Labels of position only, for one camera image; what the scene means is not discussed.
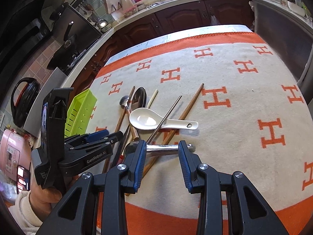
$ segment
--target white bowl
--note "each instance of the white bowl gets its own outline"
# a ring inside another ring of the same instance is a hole
[[[288,1],[288,7],[289,9],[291,9],[291,11],[293,11],[295,14],[298,14],[302,17],[304,17],[306,15],[306,12],[303,8],[299,7],[298,5],[295,5],[292,2]]]

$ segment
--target lime green basket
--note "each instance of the lime green basket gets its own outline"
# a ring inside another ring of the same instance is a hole
[[[96,102],[97,98],[93,96],[90,89],[87,89],[74,97],[67,111],[64,131],[65,137],[86,133],[90,116]]]

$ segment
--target screw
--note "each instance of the screw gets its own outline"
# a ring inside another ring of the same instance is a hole
[[[207,164],[199,164],[200,169],[208,169],[209,166]]]
[[[118,166],[117,166],[117,169],[119,169],[119,170],[124,170],[124,169],[126,169],[126,165],[125,164],[119,164]]]
[[[244,177],[244,174],[241,171],[236,171],[234,174],[239,179]]]
[[[91,173],[90,173],[90,172],[85,172],[85,173],[82,174],[81,177],[82,177],[83,179],[88,179],[88,178],[91,177]]]

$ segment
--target table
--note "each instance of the table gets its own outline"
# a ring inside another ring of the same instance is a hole
[[[245,26],[186,30],[112,57],[90,87],[98,101],[87,132],[115,130],[119,100],[133,85],[144,86],[148,98],[159,89],[151,109],[161,115],[182,94],[170,115],[177,119],[201,83],[187,116],[199,128],[180,130],[171,144],[186,140],[217,171],[244,172],[289,233],[298,234],[313,209],[312,118],[285,64]],[[121,130],[127,125],[125,118]],[[151,134],[139,133],[145,140]],[[156,143],[166,135],[160,133]],[[102,167],[89,171],[98,174]],[[129,234],[194,234],[199,199],[185,188],[178,157],[161,157],[138,193],[126,198]],[[226,231],[226,203],[223,223]]]

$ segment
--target pink rice cooker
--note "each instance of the pink rice cooker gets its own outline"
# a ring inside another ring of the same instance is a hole
[[[30,170],[31,152],[26,139],[6,129],[0,143],[0,170],[16,181],[18,165]]]

